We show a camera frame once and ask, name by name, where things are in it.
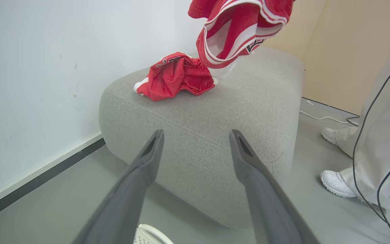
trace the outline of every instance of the white wall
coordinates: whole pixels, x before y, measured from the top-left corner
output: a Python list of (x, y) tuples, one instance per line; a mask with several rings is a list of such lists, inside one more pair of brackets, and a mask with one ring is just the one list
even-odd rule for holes
[(0, 0), (0, 188), (99, 132), (102, 91), (176, 51), (190, 0)]

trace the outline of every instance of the black baseboard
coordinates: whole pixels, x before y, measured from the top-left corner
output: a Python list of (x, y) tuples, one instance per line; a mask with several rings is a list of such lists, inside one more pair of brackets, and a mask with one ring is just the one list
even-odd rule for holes
[[(316, 100), (311, 100), (311, 99), (309, 99), (309, 98), (306, 98), (306, 97), (302, 97), (302, 98), (303, 98), (303, 99), (306, 99), (306, 100), (313, 101), (313, 102), (317, 102)], [(322, 103), (322, 102), (317, 102), (317, 103), (320, 103), (320, 104), (323, 104), (323, 105), (329, 106), (329, 107), (331, 107), (331, 108), (335, 108), (335, 109), (337, 109), (337, 110), (344, 111), (344, 112), (346, 112), (346, 113), (351, 113), (351, 112), (349, 112), (349, 111), (342, 110), (341, 108), (332, 107), (332, 106), (330, 106), (330, 105), (327, 105), (327, 104), (324, 104), (324, 103)]]
[(19, 187), (18, 189), (16, 189), (12, 193), (3, 197), (2, 199), (0, 199), (0, 211), (5, 209), (6, 207), (11, 205), (15, 201), (19, 200), (21, 197), (25, 196), (26, 194), (32, 192), (37, 187), (46, 183), (48, 180), (54, 178), (59, 173), (70, 168), (72, 165), (76, 164), (81, 159), (85, 158), (86, 156), (90, 155), (92, 152), (101, 148), (103, 145), (105, 145), (105, 141), (103, 139), (98, 140), (97, 142), (89, 145), (87, 148), (83, 149), (79, 153), (76, 153), (75, 155), (71, 156), (70, 158), (55, 165), (54, 167), (50, 168), (49, 170), (47, 170), (46, 172), (44, 172), (40, 176), (37, 176), (36, 178), (32, 179), (30, 182), (26, 183), (22, 187)]

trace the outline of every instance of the white plastic object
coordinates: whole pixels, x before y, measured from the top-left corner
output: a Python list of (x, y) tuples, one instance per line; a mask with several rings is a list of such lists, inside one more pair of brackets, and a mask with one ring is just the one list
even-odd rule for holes
[(148, 224), (136, 228), (133, 244), (174, 244), (164, 233)]

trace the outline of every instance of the gray floor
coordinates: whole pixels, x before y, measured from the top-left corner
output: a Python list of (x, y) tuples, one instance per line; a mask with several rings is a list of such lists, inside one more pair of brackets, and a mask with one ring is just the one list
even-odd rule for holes
[[(306, 100), (302, 110), (315, 117), (348, 116)], [(323, 127), (346, 126), (300, 115), (294, 165), (284, 190), (322, 244), (390, 244), (388, 227), (369, 207), (356, 198), (334, 196), (319, 180), (322, 170), (351, 165), (348, 156), (320, 136)], [(124, 168), (106, 146), (100, 148), (1, 211), (0, 244), (70, 243)], [(255, 243), (251, 228), (215, 224), (156, 185), (147, 191), (140, 222), (160, 229), (175, 244)]]

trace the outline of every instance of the black cable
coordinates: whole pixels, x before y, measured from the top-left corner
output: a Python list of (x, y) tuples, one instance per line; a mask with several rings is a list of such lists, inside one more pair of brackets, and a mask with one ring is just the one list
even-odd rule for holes
[(351, 122), (349, 119), (357, 119), (357, 118), (360, 118), (360, 116), (356, 116), (356, 117), (349, 117), (349, 118), (346, 118), (345, 120), (347, 120), (347, 122), (349, 122), (350, 124), (358, 127), (355, 123)]
[(368, 116), (368, 113), (370, 113), (370, 110), (371, 108), (373, 107), (374, 103), (376, 102), (377, 98), (379, 97), (380, 93), (382, 92), (383, 88), (385, 87), (386, 83), (388, 82), (388, 80), (390, 79), (390, 75), (387, 77), (386, 81), (383, 83), (380, 91), (377, 93), (376, 97), (374, 98), (373, 102), (371, 103), (370, 107), (368, 108), (368, 111), (367, 113), (365, 114), (365, 117), (364, 117), (364, 121), (362, 122), (362, 126), (361, 126), (361, 129), (359, 131), (359, 135), (357, 136), (357, 139), (356, 139), (356, 143), (354, 144), (354, 148), (353, 148), (353, 179), (354, 179), (354, 185), (356, 187), (356, 190), (359, 192), (359, 194), (361, 195), (362, 199), (364, 199), (364, 201), (368, 204), (368, 206), (371, 207), (371, 209), (377, 214), (377, 216), (379, 216), (379, 218), (381, 218), (388, 226), (389, 226), (389, 229), (390, 229), (390, 223), (389, 221), (387, 220), (381, 206), (380, 206), (380, 197), (379, 197), (379, 193), (380, 193), (380, 189), (383, 185), (383, 183), (386, 181), (386, 179), (390, 176), (390, 171), (389, 173), (385, 176), (385, 178), (383, 179), (383, 181), (381, 182), (381, 184), (379, 185), (378, 189), (377, 189), (377, 203), (379, 204), (379, 208), (380, 208), (380, 211), (382, 212), (382, 215), (383, 215), (383, 218), (380, 216), (380, 214), (378, 212), (376, 212), (376, 210), (371, 206), (371, 204), (364, 198), (364, 196), (362, 195), (361, 191), (359, 190), (358, 188), (358, 183), (356, 181), (356, 172), (355, 172), (355, 167), (354, 167), (354, 153), (356, 152), (356, 146), (358, 145), (358, 142), (359, 142), (359, 138), (361, 137), (361, 134), (362, 134), (362, 131), (364, 129), (364, 125), (365, 125), (365, 122), (367, 121), (367, 116)]

